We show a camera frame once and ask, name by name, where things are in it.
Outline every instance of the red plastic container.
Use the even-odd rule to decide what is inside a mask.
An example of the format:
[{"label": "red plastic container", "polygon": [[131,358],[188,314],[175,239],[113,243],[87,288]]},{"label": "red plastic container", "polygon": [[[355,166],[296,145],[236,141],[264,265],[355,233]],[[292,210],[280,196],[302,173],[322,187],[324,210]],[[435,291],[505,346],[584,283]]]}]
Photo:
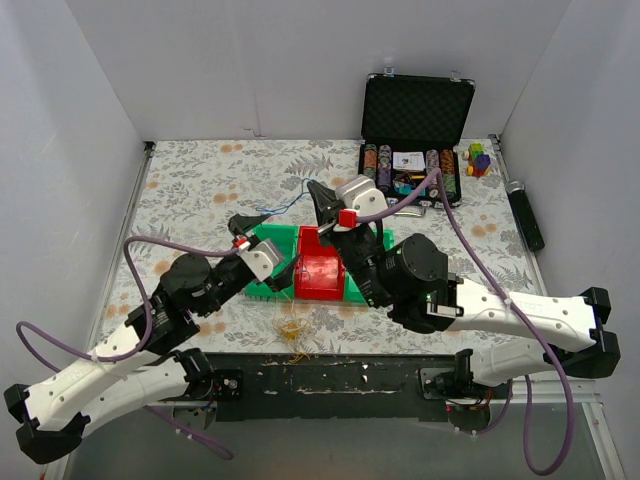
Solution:
[{"label": "red plastic container", "polygon": [[344,265],[333,247],[323,247],[316,227],[300,227],[300,260],[296,265],[295,295],[313,300],[342,300]]}]

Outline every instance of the white card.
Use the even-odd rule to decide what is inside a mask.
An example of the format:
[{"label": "white card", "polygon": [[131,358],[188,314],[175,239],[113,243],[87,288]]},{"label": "white card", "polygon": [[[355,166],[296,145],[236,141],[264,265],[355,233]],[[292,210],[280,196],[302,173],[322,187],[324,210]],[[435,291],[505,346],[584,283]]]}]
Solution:
[{"label": "white card", "polygon": [[393,152],[393,168],[405,172],[422,172],[426,168],[422,152]]}]

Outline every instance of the gray leaf pattern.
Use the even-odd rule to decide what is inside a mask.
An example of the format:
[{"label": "gray leaf pattern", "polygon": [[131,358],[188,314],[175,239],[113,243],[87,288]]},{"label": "gray leaf pattern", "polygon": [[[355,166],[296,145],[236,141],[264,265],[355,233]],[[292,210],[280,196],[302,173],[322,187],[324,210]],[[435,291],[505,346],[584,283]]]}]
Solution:
[{"label": "gray leaf pattern", "polygon": [[[489,141],[473,141],[482,143],[495,162]],[[462,140],[460,147],[470,143]],[[229,217],[235,213],[256,214],[261,207],[287,205],[299,194],[304,178],[332,188],[341,185],[357,173],[359,148],[359,143],[351,140],[158,142],[130,233],[202,249],[227,249],[231,245]],[[507,289],[537,293],[495,166],[481,178],[463,173],[461,182],[462,202],[455,216],[480,258]],[[302,197],[285,214],[268,222],[315,225],[313,204],[308,196]],[[396,242],[414,232],[424,233],[449,255],[451,271],[482,281],[442,209],[430,209],[419,220],[392,217],[385,220],[385,228],[393,230]],[[147,292],[155,289],[160,275],[179,255],[155,245],[132,245],[132,258]],[[102,319],[101,337],[112,332],[139,304],[140,294],[123,261]],[[308,322],[310,333],[301,345],[308,353],[446,354],[510,338],[486,332],[419,335],[389,321],[384,309],[303,300],[295,300],[292,306],[237,295],[221,311],[197,319],[201,331],[183,348],[288,353],[290,347],[273,326],[275,320],[288,315]]]}]

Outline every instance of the blue cable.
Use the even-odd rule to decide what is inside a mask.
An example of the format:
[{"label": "blue cable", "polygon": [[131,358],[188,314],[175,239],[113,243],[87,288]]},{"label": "blue cable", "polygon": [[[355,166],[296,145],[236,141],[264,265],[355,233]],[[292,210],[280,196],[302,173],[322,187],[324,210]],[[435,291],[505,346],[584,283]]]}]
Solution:
[{"label": "blue cable", "polygon": [[313,180],[312,178],[303,178],[302,179],[302,183],[300,184],[300,194],[293,199],[293,201],[291,203],[289,203],[288,205],[282,205],[280,207],[276,207],[276,208],[265,208],[265,207],[258,207],[257,210],[260,213],[268,213],[270,215],[282,215],[284,213],[287,213],[287,211],[293,207],[293,205],[300,200],[302,197],[304,197],[306,194],[308,194],[309,192],[305,192],[304,191],[304,182],[305,180],[309,181],[309,180]]}]

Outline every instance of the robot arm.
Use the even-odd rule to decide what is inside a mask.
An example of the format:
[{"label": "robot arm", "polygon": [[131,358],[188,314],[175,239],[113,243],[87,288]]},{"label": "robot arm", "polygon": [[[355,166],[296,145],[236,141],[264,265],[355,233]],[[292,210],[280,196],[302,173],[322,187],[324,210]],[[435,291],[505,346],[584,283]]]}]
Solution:
[{"label": "robot arm", "polygon": [[[392,309],[388,316],[418,333],[483,330],[525,337],[487,350],[456,354],[456,367],[427,379],[440,396],[482,396],[514,377],[552,370],[542,347],[502,299],[483,285],[448,271],[447,255],[422,234],[385,251],[382,238],[357,216],[387,209],[371,179],[358,176],[333,190],[308,183],[324,245],[333,245],[369,306]],[[376,222],[378,233],[382,222]],[[611,309],[606,290],[591,288],[571,298],[513,293],[518,305],[552,346],[567,375],[602,378],[620,358],[616,335],[603,329]]]},{"label": "robot arm", "polygon": [[[173,351],[198,333],[194,313],[207,316],[218,311],[251,281],[265,282],[274,291],[291,285],[295,260],[271,277],[282,254],[271,240],[245,236],[266,218],[232,217],[229,228],[237,252],[214,267],[201,255],[182,255],[173,262],[150,298],[152,333],[138,353],[118,362],[97,360],[131,351],[140,342],[146,329],[142,306],[88,352],[96,361],[81,358],[43,382],[6,390],[7,407],[22,424],[17,431],[20,448],[37,463],[48,463],[75,449],[83,436],[110,419],[151,401],[190,394],[201,382],[213,385],[214,372],[204,355]],[[150,363],[159,366],[138,371]],[[195,375],[194,368],[204,377]]]}]

